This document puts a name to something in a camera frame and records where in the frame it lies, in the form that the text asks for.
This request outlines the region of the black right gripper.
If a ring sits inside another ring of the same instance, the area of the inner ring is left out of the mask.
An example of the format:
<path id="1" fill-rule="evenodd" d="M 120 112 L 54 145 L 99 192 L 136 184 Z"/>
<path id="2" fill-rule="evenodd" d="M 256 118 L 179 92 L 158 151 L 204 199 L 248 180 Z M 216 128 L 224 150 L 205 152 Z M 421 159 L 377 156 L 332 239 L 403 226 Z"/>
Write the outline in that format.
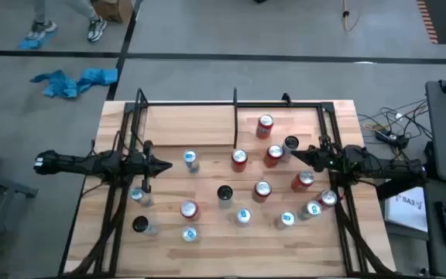
<path id="1" fill-rule="evenodd" d="M 314 150 L 293 150 L 291 154 L 317 172 L 327 169 L 338 169 L 341 157 L 341 146 L 331 141 L 330 136 L 319 136 L 320 146 Z"/>

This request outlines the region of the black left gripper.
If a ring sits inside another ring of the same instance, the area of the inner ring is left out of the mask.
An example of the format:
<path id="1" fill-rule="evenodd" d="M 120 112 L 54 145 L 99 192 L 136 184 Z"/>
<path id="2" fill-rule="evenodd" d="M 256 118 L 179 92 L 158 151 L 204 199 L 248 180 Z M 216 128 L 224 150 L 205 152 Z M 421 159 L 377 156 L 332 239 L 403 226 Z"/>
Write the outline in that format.
<path id="1" fill-rule="evenodd" d="M 150 179 L 169 170 L 171 162 L 160 160 L 152 154 L 153 142 L 147 140 L 143 144 L 142 152 L 134 151 L 127 157 L 127 173 L 131 175 L 142 175 L 141 189 L 145 193 L 151 193 Z"/>

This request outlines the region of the white Celsius can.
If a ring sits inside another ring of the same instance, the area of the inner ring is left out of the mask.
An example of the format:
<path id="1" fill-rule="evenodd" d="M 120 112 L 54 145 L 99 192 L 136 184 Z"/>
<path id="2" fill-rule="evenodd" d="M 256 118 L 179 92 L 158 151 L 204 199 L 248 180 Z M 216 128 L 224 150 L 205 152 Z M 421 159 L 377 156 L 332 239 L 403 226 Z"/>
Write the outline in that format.
<path id="1" fill-rule="evenodd" d="M 233 190 L 228 185 L 222 185 L 217 190 L 219 208 L 230 208 L 232 206 Z"/>
<path id="2" fill-rule="evenodd" d="M 134 218 L 132 221 L 132 228 L 136 233 L 142 233 L 147 236 L 155 236 L 158 234 L 156 223 L 152 219 L 148 219 L 144 215 Z"/>
<path id="3" fill-rule="evenodd" d="M 281 160 L 283 162 L 289 162 L 292 157 L 292 151 L 295 151 L 299 146 L 299 140 L 295 136 L 288 136 L 285 138 L 282 144 L 283 155 Z"/>

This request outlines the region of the red Coke Zero can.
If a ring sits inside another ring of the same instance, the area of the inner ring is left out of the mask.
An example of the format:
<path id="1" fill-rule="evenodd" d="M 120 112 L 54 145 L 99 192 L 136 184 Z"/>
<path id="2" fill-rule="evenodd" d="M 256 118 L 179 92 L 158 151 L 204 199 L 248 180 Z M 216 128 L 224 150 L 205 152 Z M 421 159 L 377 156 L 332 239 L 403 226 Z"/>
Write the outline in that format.
<path id="1" fill-rule="evenodd" d="M 272 145 L 266 150 L 263 163 L 268 168 L 276 167 L 282 156 L 283 148 L 280 145 Z"/>
<path id="2" fill-rule="evenodd" d="M 243 149 L 235 149 L 232 153 L 232 170 L 241 173 L 245 170 L 248 154 Z"/>

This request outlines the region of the orange Fanta can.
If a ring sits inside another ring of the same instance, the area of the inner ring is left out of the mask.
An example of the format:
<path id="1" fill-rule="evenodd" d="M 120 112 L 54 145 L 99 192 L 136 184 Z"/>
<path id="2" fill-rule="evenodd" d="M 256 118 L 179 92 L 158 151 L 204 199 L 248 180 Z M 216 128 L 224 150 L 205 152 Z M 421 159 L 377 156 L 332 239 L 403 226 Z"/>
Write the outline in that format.
<path id="1" fill-rule="evenodd" d="M 256 136 L 261 140 L 267 139 L 270 136 L 273 125 L 274 121 L 271 115 L 261 115 L 257 122 Z"/>
<path id="2" fill-rule="evenodd" d="M 291 189 L 294 192 L 305 192 L 314 183 L 314 175 L 310 171 L 300 171 L 291 181 Z"/>

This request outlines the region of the red Coca-Cola Star Wars can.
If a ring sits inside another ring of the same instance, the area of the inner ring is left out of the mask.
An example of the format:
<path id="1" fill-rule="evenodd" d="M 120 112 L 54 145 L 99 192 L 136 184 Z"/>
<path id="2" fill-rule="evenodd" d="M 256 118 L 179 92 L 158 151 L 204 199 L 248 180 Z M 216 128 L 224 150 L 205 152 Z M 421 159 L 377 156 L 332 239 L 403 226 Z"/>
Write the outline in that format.
<path id="1" fill-rule="evenodd" d="M 255 202 L 263 203 L 270 196 L 272 187 L 267 181 L 257 181 L 253 188 L 252 199 Z"/>

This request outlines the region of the silver sugar-free Red Bull can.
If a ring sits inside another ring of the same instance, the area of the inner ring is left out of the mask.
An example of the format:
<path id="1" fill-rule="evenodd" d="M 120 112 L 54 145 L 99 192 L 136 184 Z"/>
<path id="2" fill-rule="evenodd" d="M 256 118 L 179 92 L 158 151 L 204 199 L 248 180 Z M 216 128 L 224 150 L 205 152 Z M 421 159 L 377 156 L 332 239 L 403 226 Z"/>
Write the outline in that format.
<path id="1" fill-rule="evenodd" d="M 185 242 L 192 243 L 198 240 L 199 233 L 194 226 L 186 226 L 182 229 L 181 236 Z"/>
<path id="2" fill-rule="evenodd" d="M 238 226 L 247 226 L 252 218 L 252 213 L 248 208 L 240 208 L 235 215 L 235 222 Z"/>
<path id="3" fill-rule="evenodd" d="M 278 230 L 287 229 L 292 227 L 296 222 L 296 216 L 293 212 L 282 212 L 275 220 L 275 227 Z"/>
<path id="4" fill-rule="evenodd" d="M 140 204 L 142 207 L 150 207 L 153 205 L 153 197 L 149 192 L 144 191 L 140 186 L 130 189 L 130 198 Z"/>
<path id="5" fill-rule="evenodd" d="M 322 205 L 315 200 L 310 200 L 297 211 L 297 218 L 306 221 L 319 216 L 322 213 Z"/>

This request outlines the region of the blue silver Red Bull can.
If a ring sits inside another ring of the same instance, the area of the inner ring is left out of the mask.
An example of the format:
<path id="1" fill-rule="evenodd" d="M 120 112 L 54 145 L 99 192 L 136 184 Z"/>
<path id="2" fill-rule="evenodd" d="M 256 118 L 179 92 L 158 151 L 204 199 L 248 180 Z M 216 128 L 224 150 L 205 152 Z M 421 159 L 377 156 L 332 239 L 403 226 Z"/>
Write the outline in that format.
<path id="1" fill-rule="evenodd" d="M 184 162 L 190 173 L 195 174 L 199 171 L 200 164 L 198 161 L 198 155 L 195 150 L 184 151 Z"/>

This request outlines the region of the red soda can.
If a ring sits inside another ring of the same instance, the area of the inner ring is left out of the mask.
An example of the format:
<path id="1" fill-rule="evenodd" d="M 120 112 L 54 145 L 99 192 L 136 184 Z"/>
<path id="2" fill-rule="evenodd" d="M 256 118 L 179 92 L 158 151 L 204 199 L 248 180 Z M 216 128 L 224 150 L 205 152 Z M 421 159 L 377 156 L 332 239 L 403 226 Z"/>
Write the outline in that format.
<path id="1" fill-rule="evenodd" d="M 338 202 L 338 196 L 332 190 L 324 190 L 315 197 L 315 200 L 322 208 L 332 208 Z"/>

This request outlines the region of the black power strip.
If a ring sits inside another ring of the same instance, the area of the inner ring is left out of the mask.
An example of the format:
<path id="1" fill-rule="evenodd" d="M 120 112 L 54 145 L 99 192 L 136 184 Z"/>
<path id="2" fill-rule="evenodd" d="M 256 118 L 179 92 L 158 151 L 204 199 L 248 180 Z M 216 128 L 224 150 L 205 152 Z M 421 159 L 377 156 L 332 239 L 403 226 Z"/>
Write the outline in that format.
<path id="1" fill-rule="evenodd" d="M 386 130 L 375 131 L 375 137 L 377 140 L 399 149 L 405 149 L 409 143 L 409 139 L 404 135 L 396 135 Z"/>

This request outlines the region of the white paper sign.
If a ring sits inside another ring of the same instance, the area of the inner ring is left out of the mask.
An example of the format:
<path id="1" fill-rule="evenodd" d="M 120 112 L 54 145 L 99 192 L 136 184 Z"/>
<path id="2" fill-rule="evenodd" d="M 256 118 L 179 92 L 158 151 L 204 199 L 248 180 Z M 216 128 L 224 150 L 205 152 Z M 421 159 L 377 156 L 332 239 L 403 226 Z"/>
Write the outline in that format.
<path id="1" fill-rule="evenodd" d="M 427 232 L 424 190 L 412 188 L 384 201 L 384 219 L 411 229 Z"/>

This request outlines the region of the large blue cloth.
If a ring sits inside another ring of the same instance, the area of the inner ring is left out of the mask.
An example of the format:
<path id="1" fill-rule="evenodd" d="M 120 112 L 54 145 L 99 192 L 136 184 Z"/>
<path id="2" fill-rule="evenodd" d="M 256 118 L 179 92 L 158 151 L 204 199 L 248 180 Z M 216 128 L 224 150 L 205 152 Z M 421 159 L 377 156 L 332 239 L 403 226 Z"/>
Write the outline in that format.
<path id="1" fill-rule="evenodd" d="M 95 85 L 106 86 L 116 83 L 118 69 L 86 68 L 81 72 L 78 80 L 67 76 L 62 70 L 57 70 L 36 75 L 29 81 L 32 83 L 47 81 L 48 85 L 43 91 L 46 97 L 75 99 Z"/>

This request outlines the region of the person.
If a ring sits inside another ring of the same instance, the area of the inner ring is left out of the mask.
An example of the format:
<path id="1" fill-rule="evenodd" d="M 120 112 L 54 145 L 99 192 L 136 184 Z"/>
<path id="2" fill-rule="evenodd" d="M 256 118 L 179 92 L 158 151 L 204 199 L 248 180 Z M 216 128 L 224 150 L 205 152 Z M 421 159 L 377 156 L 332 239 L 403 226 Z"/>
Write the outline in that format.
<path id="1" fill-rule="evenodd" d="M 87 40 L 94 43 L 100 40 L 107 27 L 106 21 L 94 10 L 91 0 L 62 0 L 71 9 L 87 18 L 89 26 L 87 29 Z M 27 40 L 41 40 L 48 33 L 56 30 L 57 24 L 46 17 L 47 0 L 33 0 L 34 18 Z"/>

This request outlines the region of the brown cardboard box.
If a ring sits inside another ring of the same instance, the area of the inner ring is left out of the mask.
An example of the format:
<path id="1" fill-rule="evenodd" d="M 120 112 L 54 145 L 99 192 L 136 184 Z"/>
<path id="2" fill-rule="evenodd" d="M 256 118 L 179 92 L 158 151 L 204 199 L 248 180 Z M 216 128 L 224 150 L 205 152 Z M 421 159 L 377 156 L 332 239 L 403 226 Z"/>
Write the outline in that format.
<path id="1" fill-rule="evenodd" d="M 133 12 L 131 0 L 91 0 L 91 2 L 96 13 L 111 22 L 126 23 Z"/>

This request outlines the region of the small blue cloth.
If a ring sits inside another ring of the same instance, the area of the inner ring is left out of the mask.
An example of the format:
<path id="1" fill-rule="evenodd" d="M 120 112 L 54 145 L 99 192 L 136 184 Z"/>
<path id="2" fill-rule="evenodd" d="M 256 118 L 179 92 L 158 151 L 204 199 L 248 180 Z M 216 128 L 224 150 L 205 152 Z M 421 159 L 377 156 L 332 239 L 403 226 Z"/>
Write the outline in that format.
<path id="1" fill-rule="evenodd" d="M 54 35 L 57 33 L 57 31 L 53 31 L 51 33 L 47 33 L 42 39 L 40 40 L 30 40 L 30 39 L 23 39 L 18 46 L 19 50 L 38 50 L 40 49 L 44 44 L 46 44 L 48 41 L 50 41 Z"/>

